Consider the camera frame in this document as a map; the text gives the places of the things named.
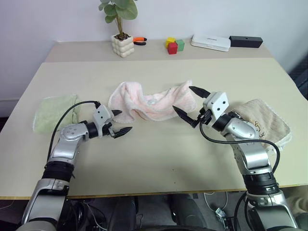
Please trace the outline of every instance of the green towel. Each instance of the green towel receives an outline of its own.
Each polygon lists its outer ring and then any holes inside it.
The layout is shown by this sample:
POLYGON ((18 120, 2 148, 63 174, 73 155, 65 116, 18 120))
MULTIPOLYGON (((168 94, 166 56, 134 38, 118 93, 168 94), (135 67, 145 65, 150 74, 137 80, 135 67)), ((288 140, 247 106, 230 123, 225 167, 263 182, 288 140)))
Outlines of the green towel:
MULTIPOLYGON (((66 110, 78 102, 80 100, 77 95, 44 98, 35 113, 33 130, 37 133, 52 132, 66 110)), ((70 110, 62 120, 58 130, 68 124, 78 123, 79 110, 80 106, 70 110)))

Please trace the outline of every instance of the pliers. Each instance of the pliers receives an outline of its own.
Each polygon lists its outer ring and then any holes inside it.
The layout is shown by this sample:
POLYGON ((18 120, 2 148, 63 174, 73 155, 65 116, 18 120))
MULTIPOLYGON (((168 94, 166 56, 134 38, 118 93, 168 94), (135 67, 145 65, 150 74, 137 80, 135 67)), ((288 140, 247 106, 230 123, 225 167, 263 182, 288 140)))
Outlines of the pliers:
POLYGON ((144 37, 135 37, 133 39, 133 42, 135 45, 139 45, 139 46, 144 46, 146 44, 146 41, 147 39, 144 38, 144 37))

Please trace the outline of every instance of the pink towel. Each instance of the pink towel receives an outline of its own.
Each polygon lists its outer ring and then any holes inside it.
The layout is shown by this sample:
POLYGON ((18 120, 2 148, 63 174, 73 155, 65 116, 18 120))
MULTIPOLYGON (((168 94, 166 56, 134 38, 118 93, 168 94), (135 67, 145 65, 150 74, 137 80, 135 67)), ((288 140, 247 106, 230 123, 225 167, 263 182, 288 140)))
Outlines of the pink towel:
POLYGON ((122 113, 114 117, 117 123, 132 123, 137 116, 145 120, 162 121, 176 117, 172 105, 192 112, 196 109, 196 102, 188 88, 192 81, 188 80, 180 86, 170 88, 161 93, 144 95, 138 82, 123 82, 110 96, 108 107, 111 110, 121 110, 122 113))

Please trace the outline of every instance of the white router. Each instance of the white router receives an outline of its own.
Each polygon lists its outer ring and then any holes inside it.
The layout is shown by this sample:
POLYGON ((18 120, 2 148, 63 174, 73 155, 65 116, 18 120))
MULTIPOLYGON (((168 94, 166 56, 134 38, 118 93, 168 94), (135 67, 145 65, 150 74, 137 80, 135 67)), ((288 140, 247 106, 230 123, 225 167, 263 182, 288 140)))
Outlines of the white router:
POLYGON ((194 35, 192 37, 192 45, 217 51, 228 51, 231 45, 231 41, 228 38, 217 36, 194 35))

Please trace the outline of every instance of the potted plant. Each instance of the potted plant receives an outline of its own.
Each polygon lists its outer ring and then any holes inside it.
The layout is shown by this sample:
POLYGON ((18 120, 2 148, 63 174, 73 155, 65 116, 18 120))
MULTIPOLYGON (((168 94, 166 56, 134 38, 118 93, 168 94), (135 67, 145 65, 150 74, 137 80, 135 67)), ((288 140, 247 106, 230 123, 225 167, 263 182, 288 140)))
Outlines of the potted plant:
POLYGON ((112 47, 114 53, 122 58, 134 52, 133 37, 123 32, 122 19, 132 20, 138 15, 134 0, 101 0, 98 9, 104 10, 106 23, 115 21, 119 34, 112 35, 112 47))

